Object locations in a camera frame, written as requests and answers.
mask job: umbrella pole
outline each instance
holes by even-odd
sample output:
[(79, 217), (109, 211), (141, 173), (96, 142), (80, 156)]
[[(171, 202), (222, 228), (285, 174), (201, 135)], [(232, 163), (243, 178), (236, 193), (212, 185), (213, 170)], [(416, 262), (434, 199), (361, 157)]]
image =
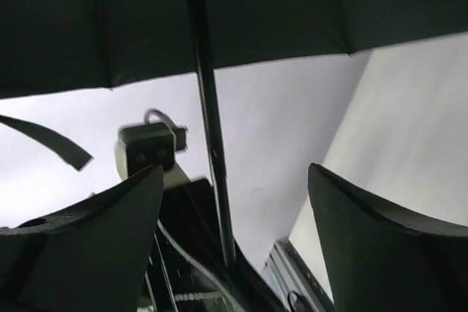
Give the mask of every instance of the umbrella pole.
[(221, 118), (216, 94), (214, 66), (205, 0), (186, 0), (189, 11), (192, 43), (197, 63), (198, 85), (203, 111), (206, 144), (213, 180), (224, 263), (228, 269), (235, 264), (235, 243), (227, 195), (226, 164), (222, 141)]

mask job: metal pole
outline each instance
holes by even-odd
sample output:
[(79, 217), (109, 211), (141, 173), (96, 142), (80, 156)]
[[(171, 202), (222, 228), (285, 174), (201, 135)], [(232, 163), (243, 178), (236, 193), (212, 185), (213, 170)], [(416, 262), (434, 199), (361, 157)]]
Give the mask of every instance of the metal pole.
[(210, 33), (205, 0), (186, 0), (192, 30), (192, 43), (197, 63), (198, 85), (203, 109), (206, 144), (213, 180), (219, 232), (224, 263), (228, 269), (235, 264), (233, 226), (227, 195), (226, 164), (222, 142), (221, 119), (216, 94)]

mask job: black curved object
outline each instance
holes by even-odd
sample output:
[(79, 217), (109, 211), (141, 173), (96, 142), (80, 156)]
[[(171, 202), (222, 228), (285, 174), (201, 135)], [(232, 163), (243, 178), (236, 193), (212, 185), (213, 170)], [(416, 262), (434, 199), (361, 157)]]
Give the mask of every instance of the black curved object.
[[(184, 276), (181, 279), (182, 285), (174, 287), (178, 289), (177, 292), (194, 287), (200, 292), (213, 292), (214, 289), (219, 290), (216, 285), (221, 284), (238, 304), (237, 311), (285, 312), (278, 297), (248, 263), (237, 244), (234, 270), (230, 271), (225, 267), (217, 225), (215, 197), (208, 180), (197, 180), (165, 191), (159, 220), (167, 236), (202, 265), (203, 270), (216, 281), (210, 281), (210, 277), (202, 277), (204, 272), (196, 267), (185, 265), (184, 268), (184, 265), (178, 263), (178, 271)], [(157, 233), (159, 241), (167, 239), (160, 230)], [(161, 286), (162, 277), (157, 270), (148, 269), (148, 274), (152, 282)], [(187, 281), (192, 281), (194, 285), (187, 286)]]
[(309, 168), (336, 312), (468, 311), (468, 228)]
[(154, 240), (162, 177), (162, 168), (151, 166), (68, 208), (0, 229), (0, 306), (11, 311), (135, 312)]
[[(468, 31), (468, 0), (206, 0), (216, 68)], [(196, 70), (185, 0), (0, 0), (0, 98)]]

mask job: black umbrella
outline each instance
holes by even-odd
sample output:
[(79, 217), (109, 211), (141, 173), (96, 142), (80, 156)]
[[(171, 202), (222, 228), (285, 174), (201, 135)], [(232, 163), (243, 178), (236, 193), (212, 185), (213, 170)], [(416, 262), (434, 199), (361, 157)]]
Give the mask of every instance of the black umbrella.
[(214, 68), (468, 30), (468, 0), (1, 0), (0, 9), (0, 98), (197, 71), (227, 265), (235, 249)]

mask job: umbrella canopy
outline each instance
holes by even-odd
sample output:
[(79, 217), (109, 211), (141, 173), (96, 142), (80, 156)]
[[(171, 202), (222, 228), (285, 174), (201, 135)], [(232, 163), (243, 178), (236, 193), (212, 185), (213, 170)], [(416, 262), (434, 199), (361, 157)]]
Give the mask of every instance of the umbrella canopy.
[[(468, 30), (468, 0), (206, 0), (215, 67)], [(195, 71), (186, 0), (0, 0), (0, 98)]]

